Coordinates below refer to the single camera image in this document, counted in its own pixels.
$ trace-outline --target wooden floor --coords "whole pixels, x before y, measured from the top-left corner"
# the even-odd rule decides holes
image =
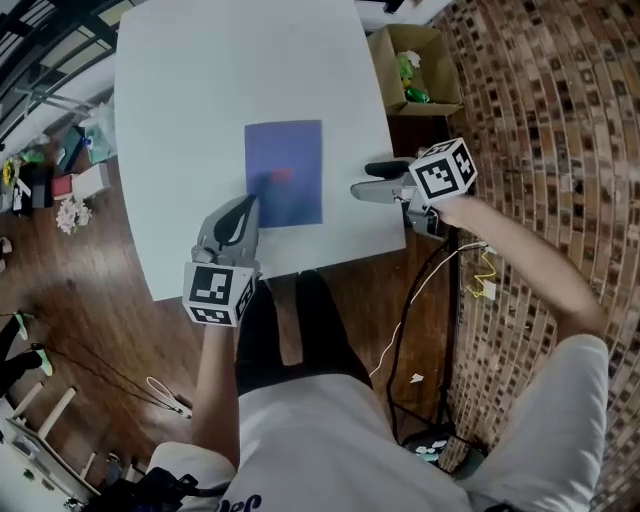
[[[435,142],[430,121],[391,120],[396,156],[410,155],[418,146]],[[88,167],[81,160],[79,167]],[[63,352],[129,392],[136,387],[114,374],[90,352],[146,387],[145,378],[162,380],[171,390],[193,397],[201,351],[202,327],[192,324],[179,299],[152,302],[131,237],[116,160],[109,162],[113,188],[91,202],[94,217],[73,236],[56,228],[56,208],[37,210],[31,219],[0,215],[0,234],[8,236],[14,252],[0,274],[0,312],[17,309],[35,313],[28,324],[29,342]],[[158,226],[158,236],[163,236]],[[365,365],[373,369],[391,339],[405,295],[415,272],[438,243],[407,233],[407,249],[366,260],[325,268],[350,341]],[[396,400],[423,415],[434,412],[447,330],[446,268],[435,276],[411,310],[394,386]],[[297,325],[292,311],[292,279],[273,281],[283,334],[285,361],[299,357]],[[0,326],[6,319],[0,320]],[[26,347],[16,340],[15,354]],[[89,481],[104,474],[103,455],[115,449],[125,459],[148,461],[158,443],[188,441],[189,423],[124,394],[69,360],[51,353],[55,375],[40,370],[23,377],[10,393],[20,400],[36,380],[45,387],[27,418],[37,428],[66,388],[77,396],[50,435],[50,443],[80,470],[98,451]],[[384,399],[391,353],[374,378]],[[424,375],[409,384],[414,373]]]

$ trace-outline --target brick wall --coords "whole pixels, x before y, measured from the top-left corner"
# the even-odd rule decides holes
[[[567,254],[608,311],[607,448],[593,508],[629,510],[640,498],[640,5],[458,1],[436,26],[463,90],[450,126],[474,153],[478,195]],[[545,308],[494,261],[496,300],[462,299],[450,394],[460,435],[491,447],[556,344]],[[466,288],[479,255],[463,268]],[[462,450],[451,446],[450,465]]]

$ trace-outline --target red mark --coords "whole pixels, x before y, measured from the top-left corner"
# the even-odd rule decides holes
[[[289,183],[293,180],[293,169],[291,167],[283,167],[271,171],[271,181],[274,183]]]

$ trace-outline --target white box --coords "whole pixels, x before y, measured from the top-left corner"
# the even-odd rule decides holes
[[[184,266],[182,305],[196,323],[235,327],[255,289],[253,268],[189,262]]]
[[[82,174],[73,175],[71,190],[76,199],[87,199],[111,187],[107,164],[99,163]]]
[[[478,175],[462,138],[431,146],[409,171],[425,204],[466,193]]]

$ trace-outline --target clutter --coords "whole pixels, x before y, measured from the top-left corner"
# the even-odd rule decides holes
[[[396,62],[398,64],[398,72],[400,73],[402,86],[404,87],[404,96],[407,98],[407,101],[429,103],[430,99],[427,93],[411,85],[416,71],[418,74],[420,73],[420,56],[413,51],[400,52],[396,56]]]
[[[56,224],[63,233],[74,234],[78,226],[86,226],[91,220],[91,210],[81,199],[65,199],[60,205]]]
[[[75,163],[80,151],[82,150],[84,135],[80,128],[77,126],[70,126],[64,139],[62,140],[62,147],[64,149],[64,156],[58,166],[64,173],[71,172],[73,164]]]
[[[31,173],[31,206],[33,208],[50,208],[53,205],[51,194],[51,182],[53,169],[50,167],[36,167],[30,169]]]
[[[115,150],[105,138],[100,127],[89,126],[84,131],[87,140],[87,149],[89,150],[89,160],[92,164],[104,162],[116,154]]]
[[[26,163],[42,164],[45,161],[44,153],[37,149],[29,149],[20,153],[20,158]]]
[[[453,62],[440,31],[387,25],[370,34],[367,42],[388,115],[448,116],[462,107]]]
[[[72,174],[53,179],[51,182],[51,194],[55,201],[62,201],[63,199],[68,199],[73,196],[73,190],[71,188],[72,179]]]
[[[426,462],[437,462],[440,455],[438,453],[423,453],[420,458]]]
[[[89,159],[96,164],[118,154],[113,96],[106,104],[91,109],[89,116],[80,122],[80,127],[89,140]]]
[[[71,177],[73,197],[87,199],[111,187],[107,164],[99,163]]]
[[[2,179],[5,185],[10,185],[16,176],[16,168],[12,158],[8,158],[2,166]]]
[[[58,151],[56,151],[56,165],[58,167],[60,167],[60,162],[62,162],[66,154],[67,150],[64,148],[59,148]]]
[[[414,103],[429,103],[431,101],[426,93],[415,87],[407,87],[404,90],[404,97],[407,98],[407,101],[413,101]]]

